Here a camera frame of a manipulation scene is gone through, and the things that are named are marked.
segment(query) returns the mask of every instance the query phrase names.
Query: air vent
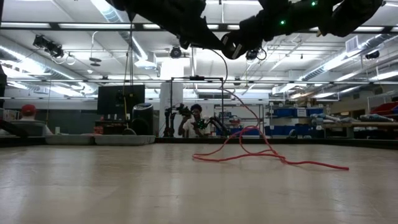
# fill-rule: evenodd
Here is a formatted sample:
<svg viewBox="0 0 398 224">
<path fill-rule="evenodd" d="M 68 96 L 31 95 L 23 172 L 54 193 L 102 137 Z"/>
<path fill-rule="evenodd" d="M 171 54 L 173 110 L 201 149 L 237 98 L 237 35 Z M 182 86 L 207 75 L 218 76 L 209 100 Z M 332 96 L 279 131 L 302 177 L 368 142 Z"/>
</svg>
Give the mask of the air vent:
<svg viewBox="0 0 398 224">
<path fill-rule="evenodd" d="M 358 36 L 356 35 L 355 37 L 351 38 L 350 40 L 346 41 L 346 52 L 350 53 L 355 50 L 359 50 L 359 44 L 358 44 Z"/>
<path fill-rule="evenodd" d="M 359 93 L 355 93 L 355 94 L 353 95 L 354 100 L 359 99 L 359 97 L 360 97 Z"/>
<path fill-rule="evenodd" d="M 379 88 L 373 90 L 373 92 L 375 95 L 383 94 L 383 88 L 379 87 Z"/>
<path fill-rule="evenodd" d="M 223 94 L 221 93 L 199 93 L 198 94 L 199 99 L 222 99 Z M 225 99 L 230 99 L 231 94 L 224 93 L 224 100 Z"/>
</svg>

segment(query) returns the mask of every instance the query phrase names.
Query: black monitor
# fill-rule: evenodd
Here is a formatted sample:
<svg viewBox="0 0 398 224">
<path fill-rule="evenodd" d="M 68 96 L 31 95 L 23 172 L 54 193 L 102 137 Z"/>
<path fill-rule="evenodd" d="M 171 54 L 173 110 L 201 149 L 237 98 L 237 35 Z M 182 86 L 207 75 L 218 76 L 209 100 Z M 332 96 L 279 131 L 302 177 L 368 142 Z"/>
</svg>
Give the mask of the black monitor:
<svg viewBox="0 0 398 224">
<path fill-rule="evenodd" d="M 145 85 L 101 86 L 98 88 L 98 114 L 124 114 L 124 96 L 127 113 L 132 113 L 133 106 L 145 102 Z"/>
</svg>

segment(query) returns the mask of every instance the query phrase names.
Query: floor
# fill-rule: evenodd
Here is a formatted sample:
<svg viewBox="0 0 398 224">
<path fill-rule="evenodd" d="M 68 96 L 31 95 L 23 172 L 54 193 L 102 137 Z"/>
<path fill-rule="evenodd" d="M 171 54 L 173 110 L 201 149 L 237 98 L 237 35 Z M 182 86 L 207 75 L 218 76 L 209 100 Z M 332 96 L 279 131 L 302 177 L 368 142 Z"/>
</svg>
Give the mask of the floor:
<svg viewBox="0 0 398 224">
<path fill-rule="evenodd" d="M 263 157 L 191 159 L 216 147 L 0 149 L 0 223 L 398 223 L 398 151 L 274 146 L 291 161 L 328 162 L 350 171 Z M 230 145 L 216 156 L 240 153 Z"/>
</svg>

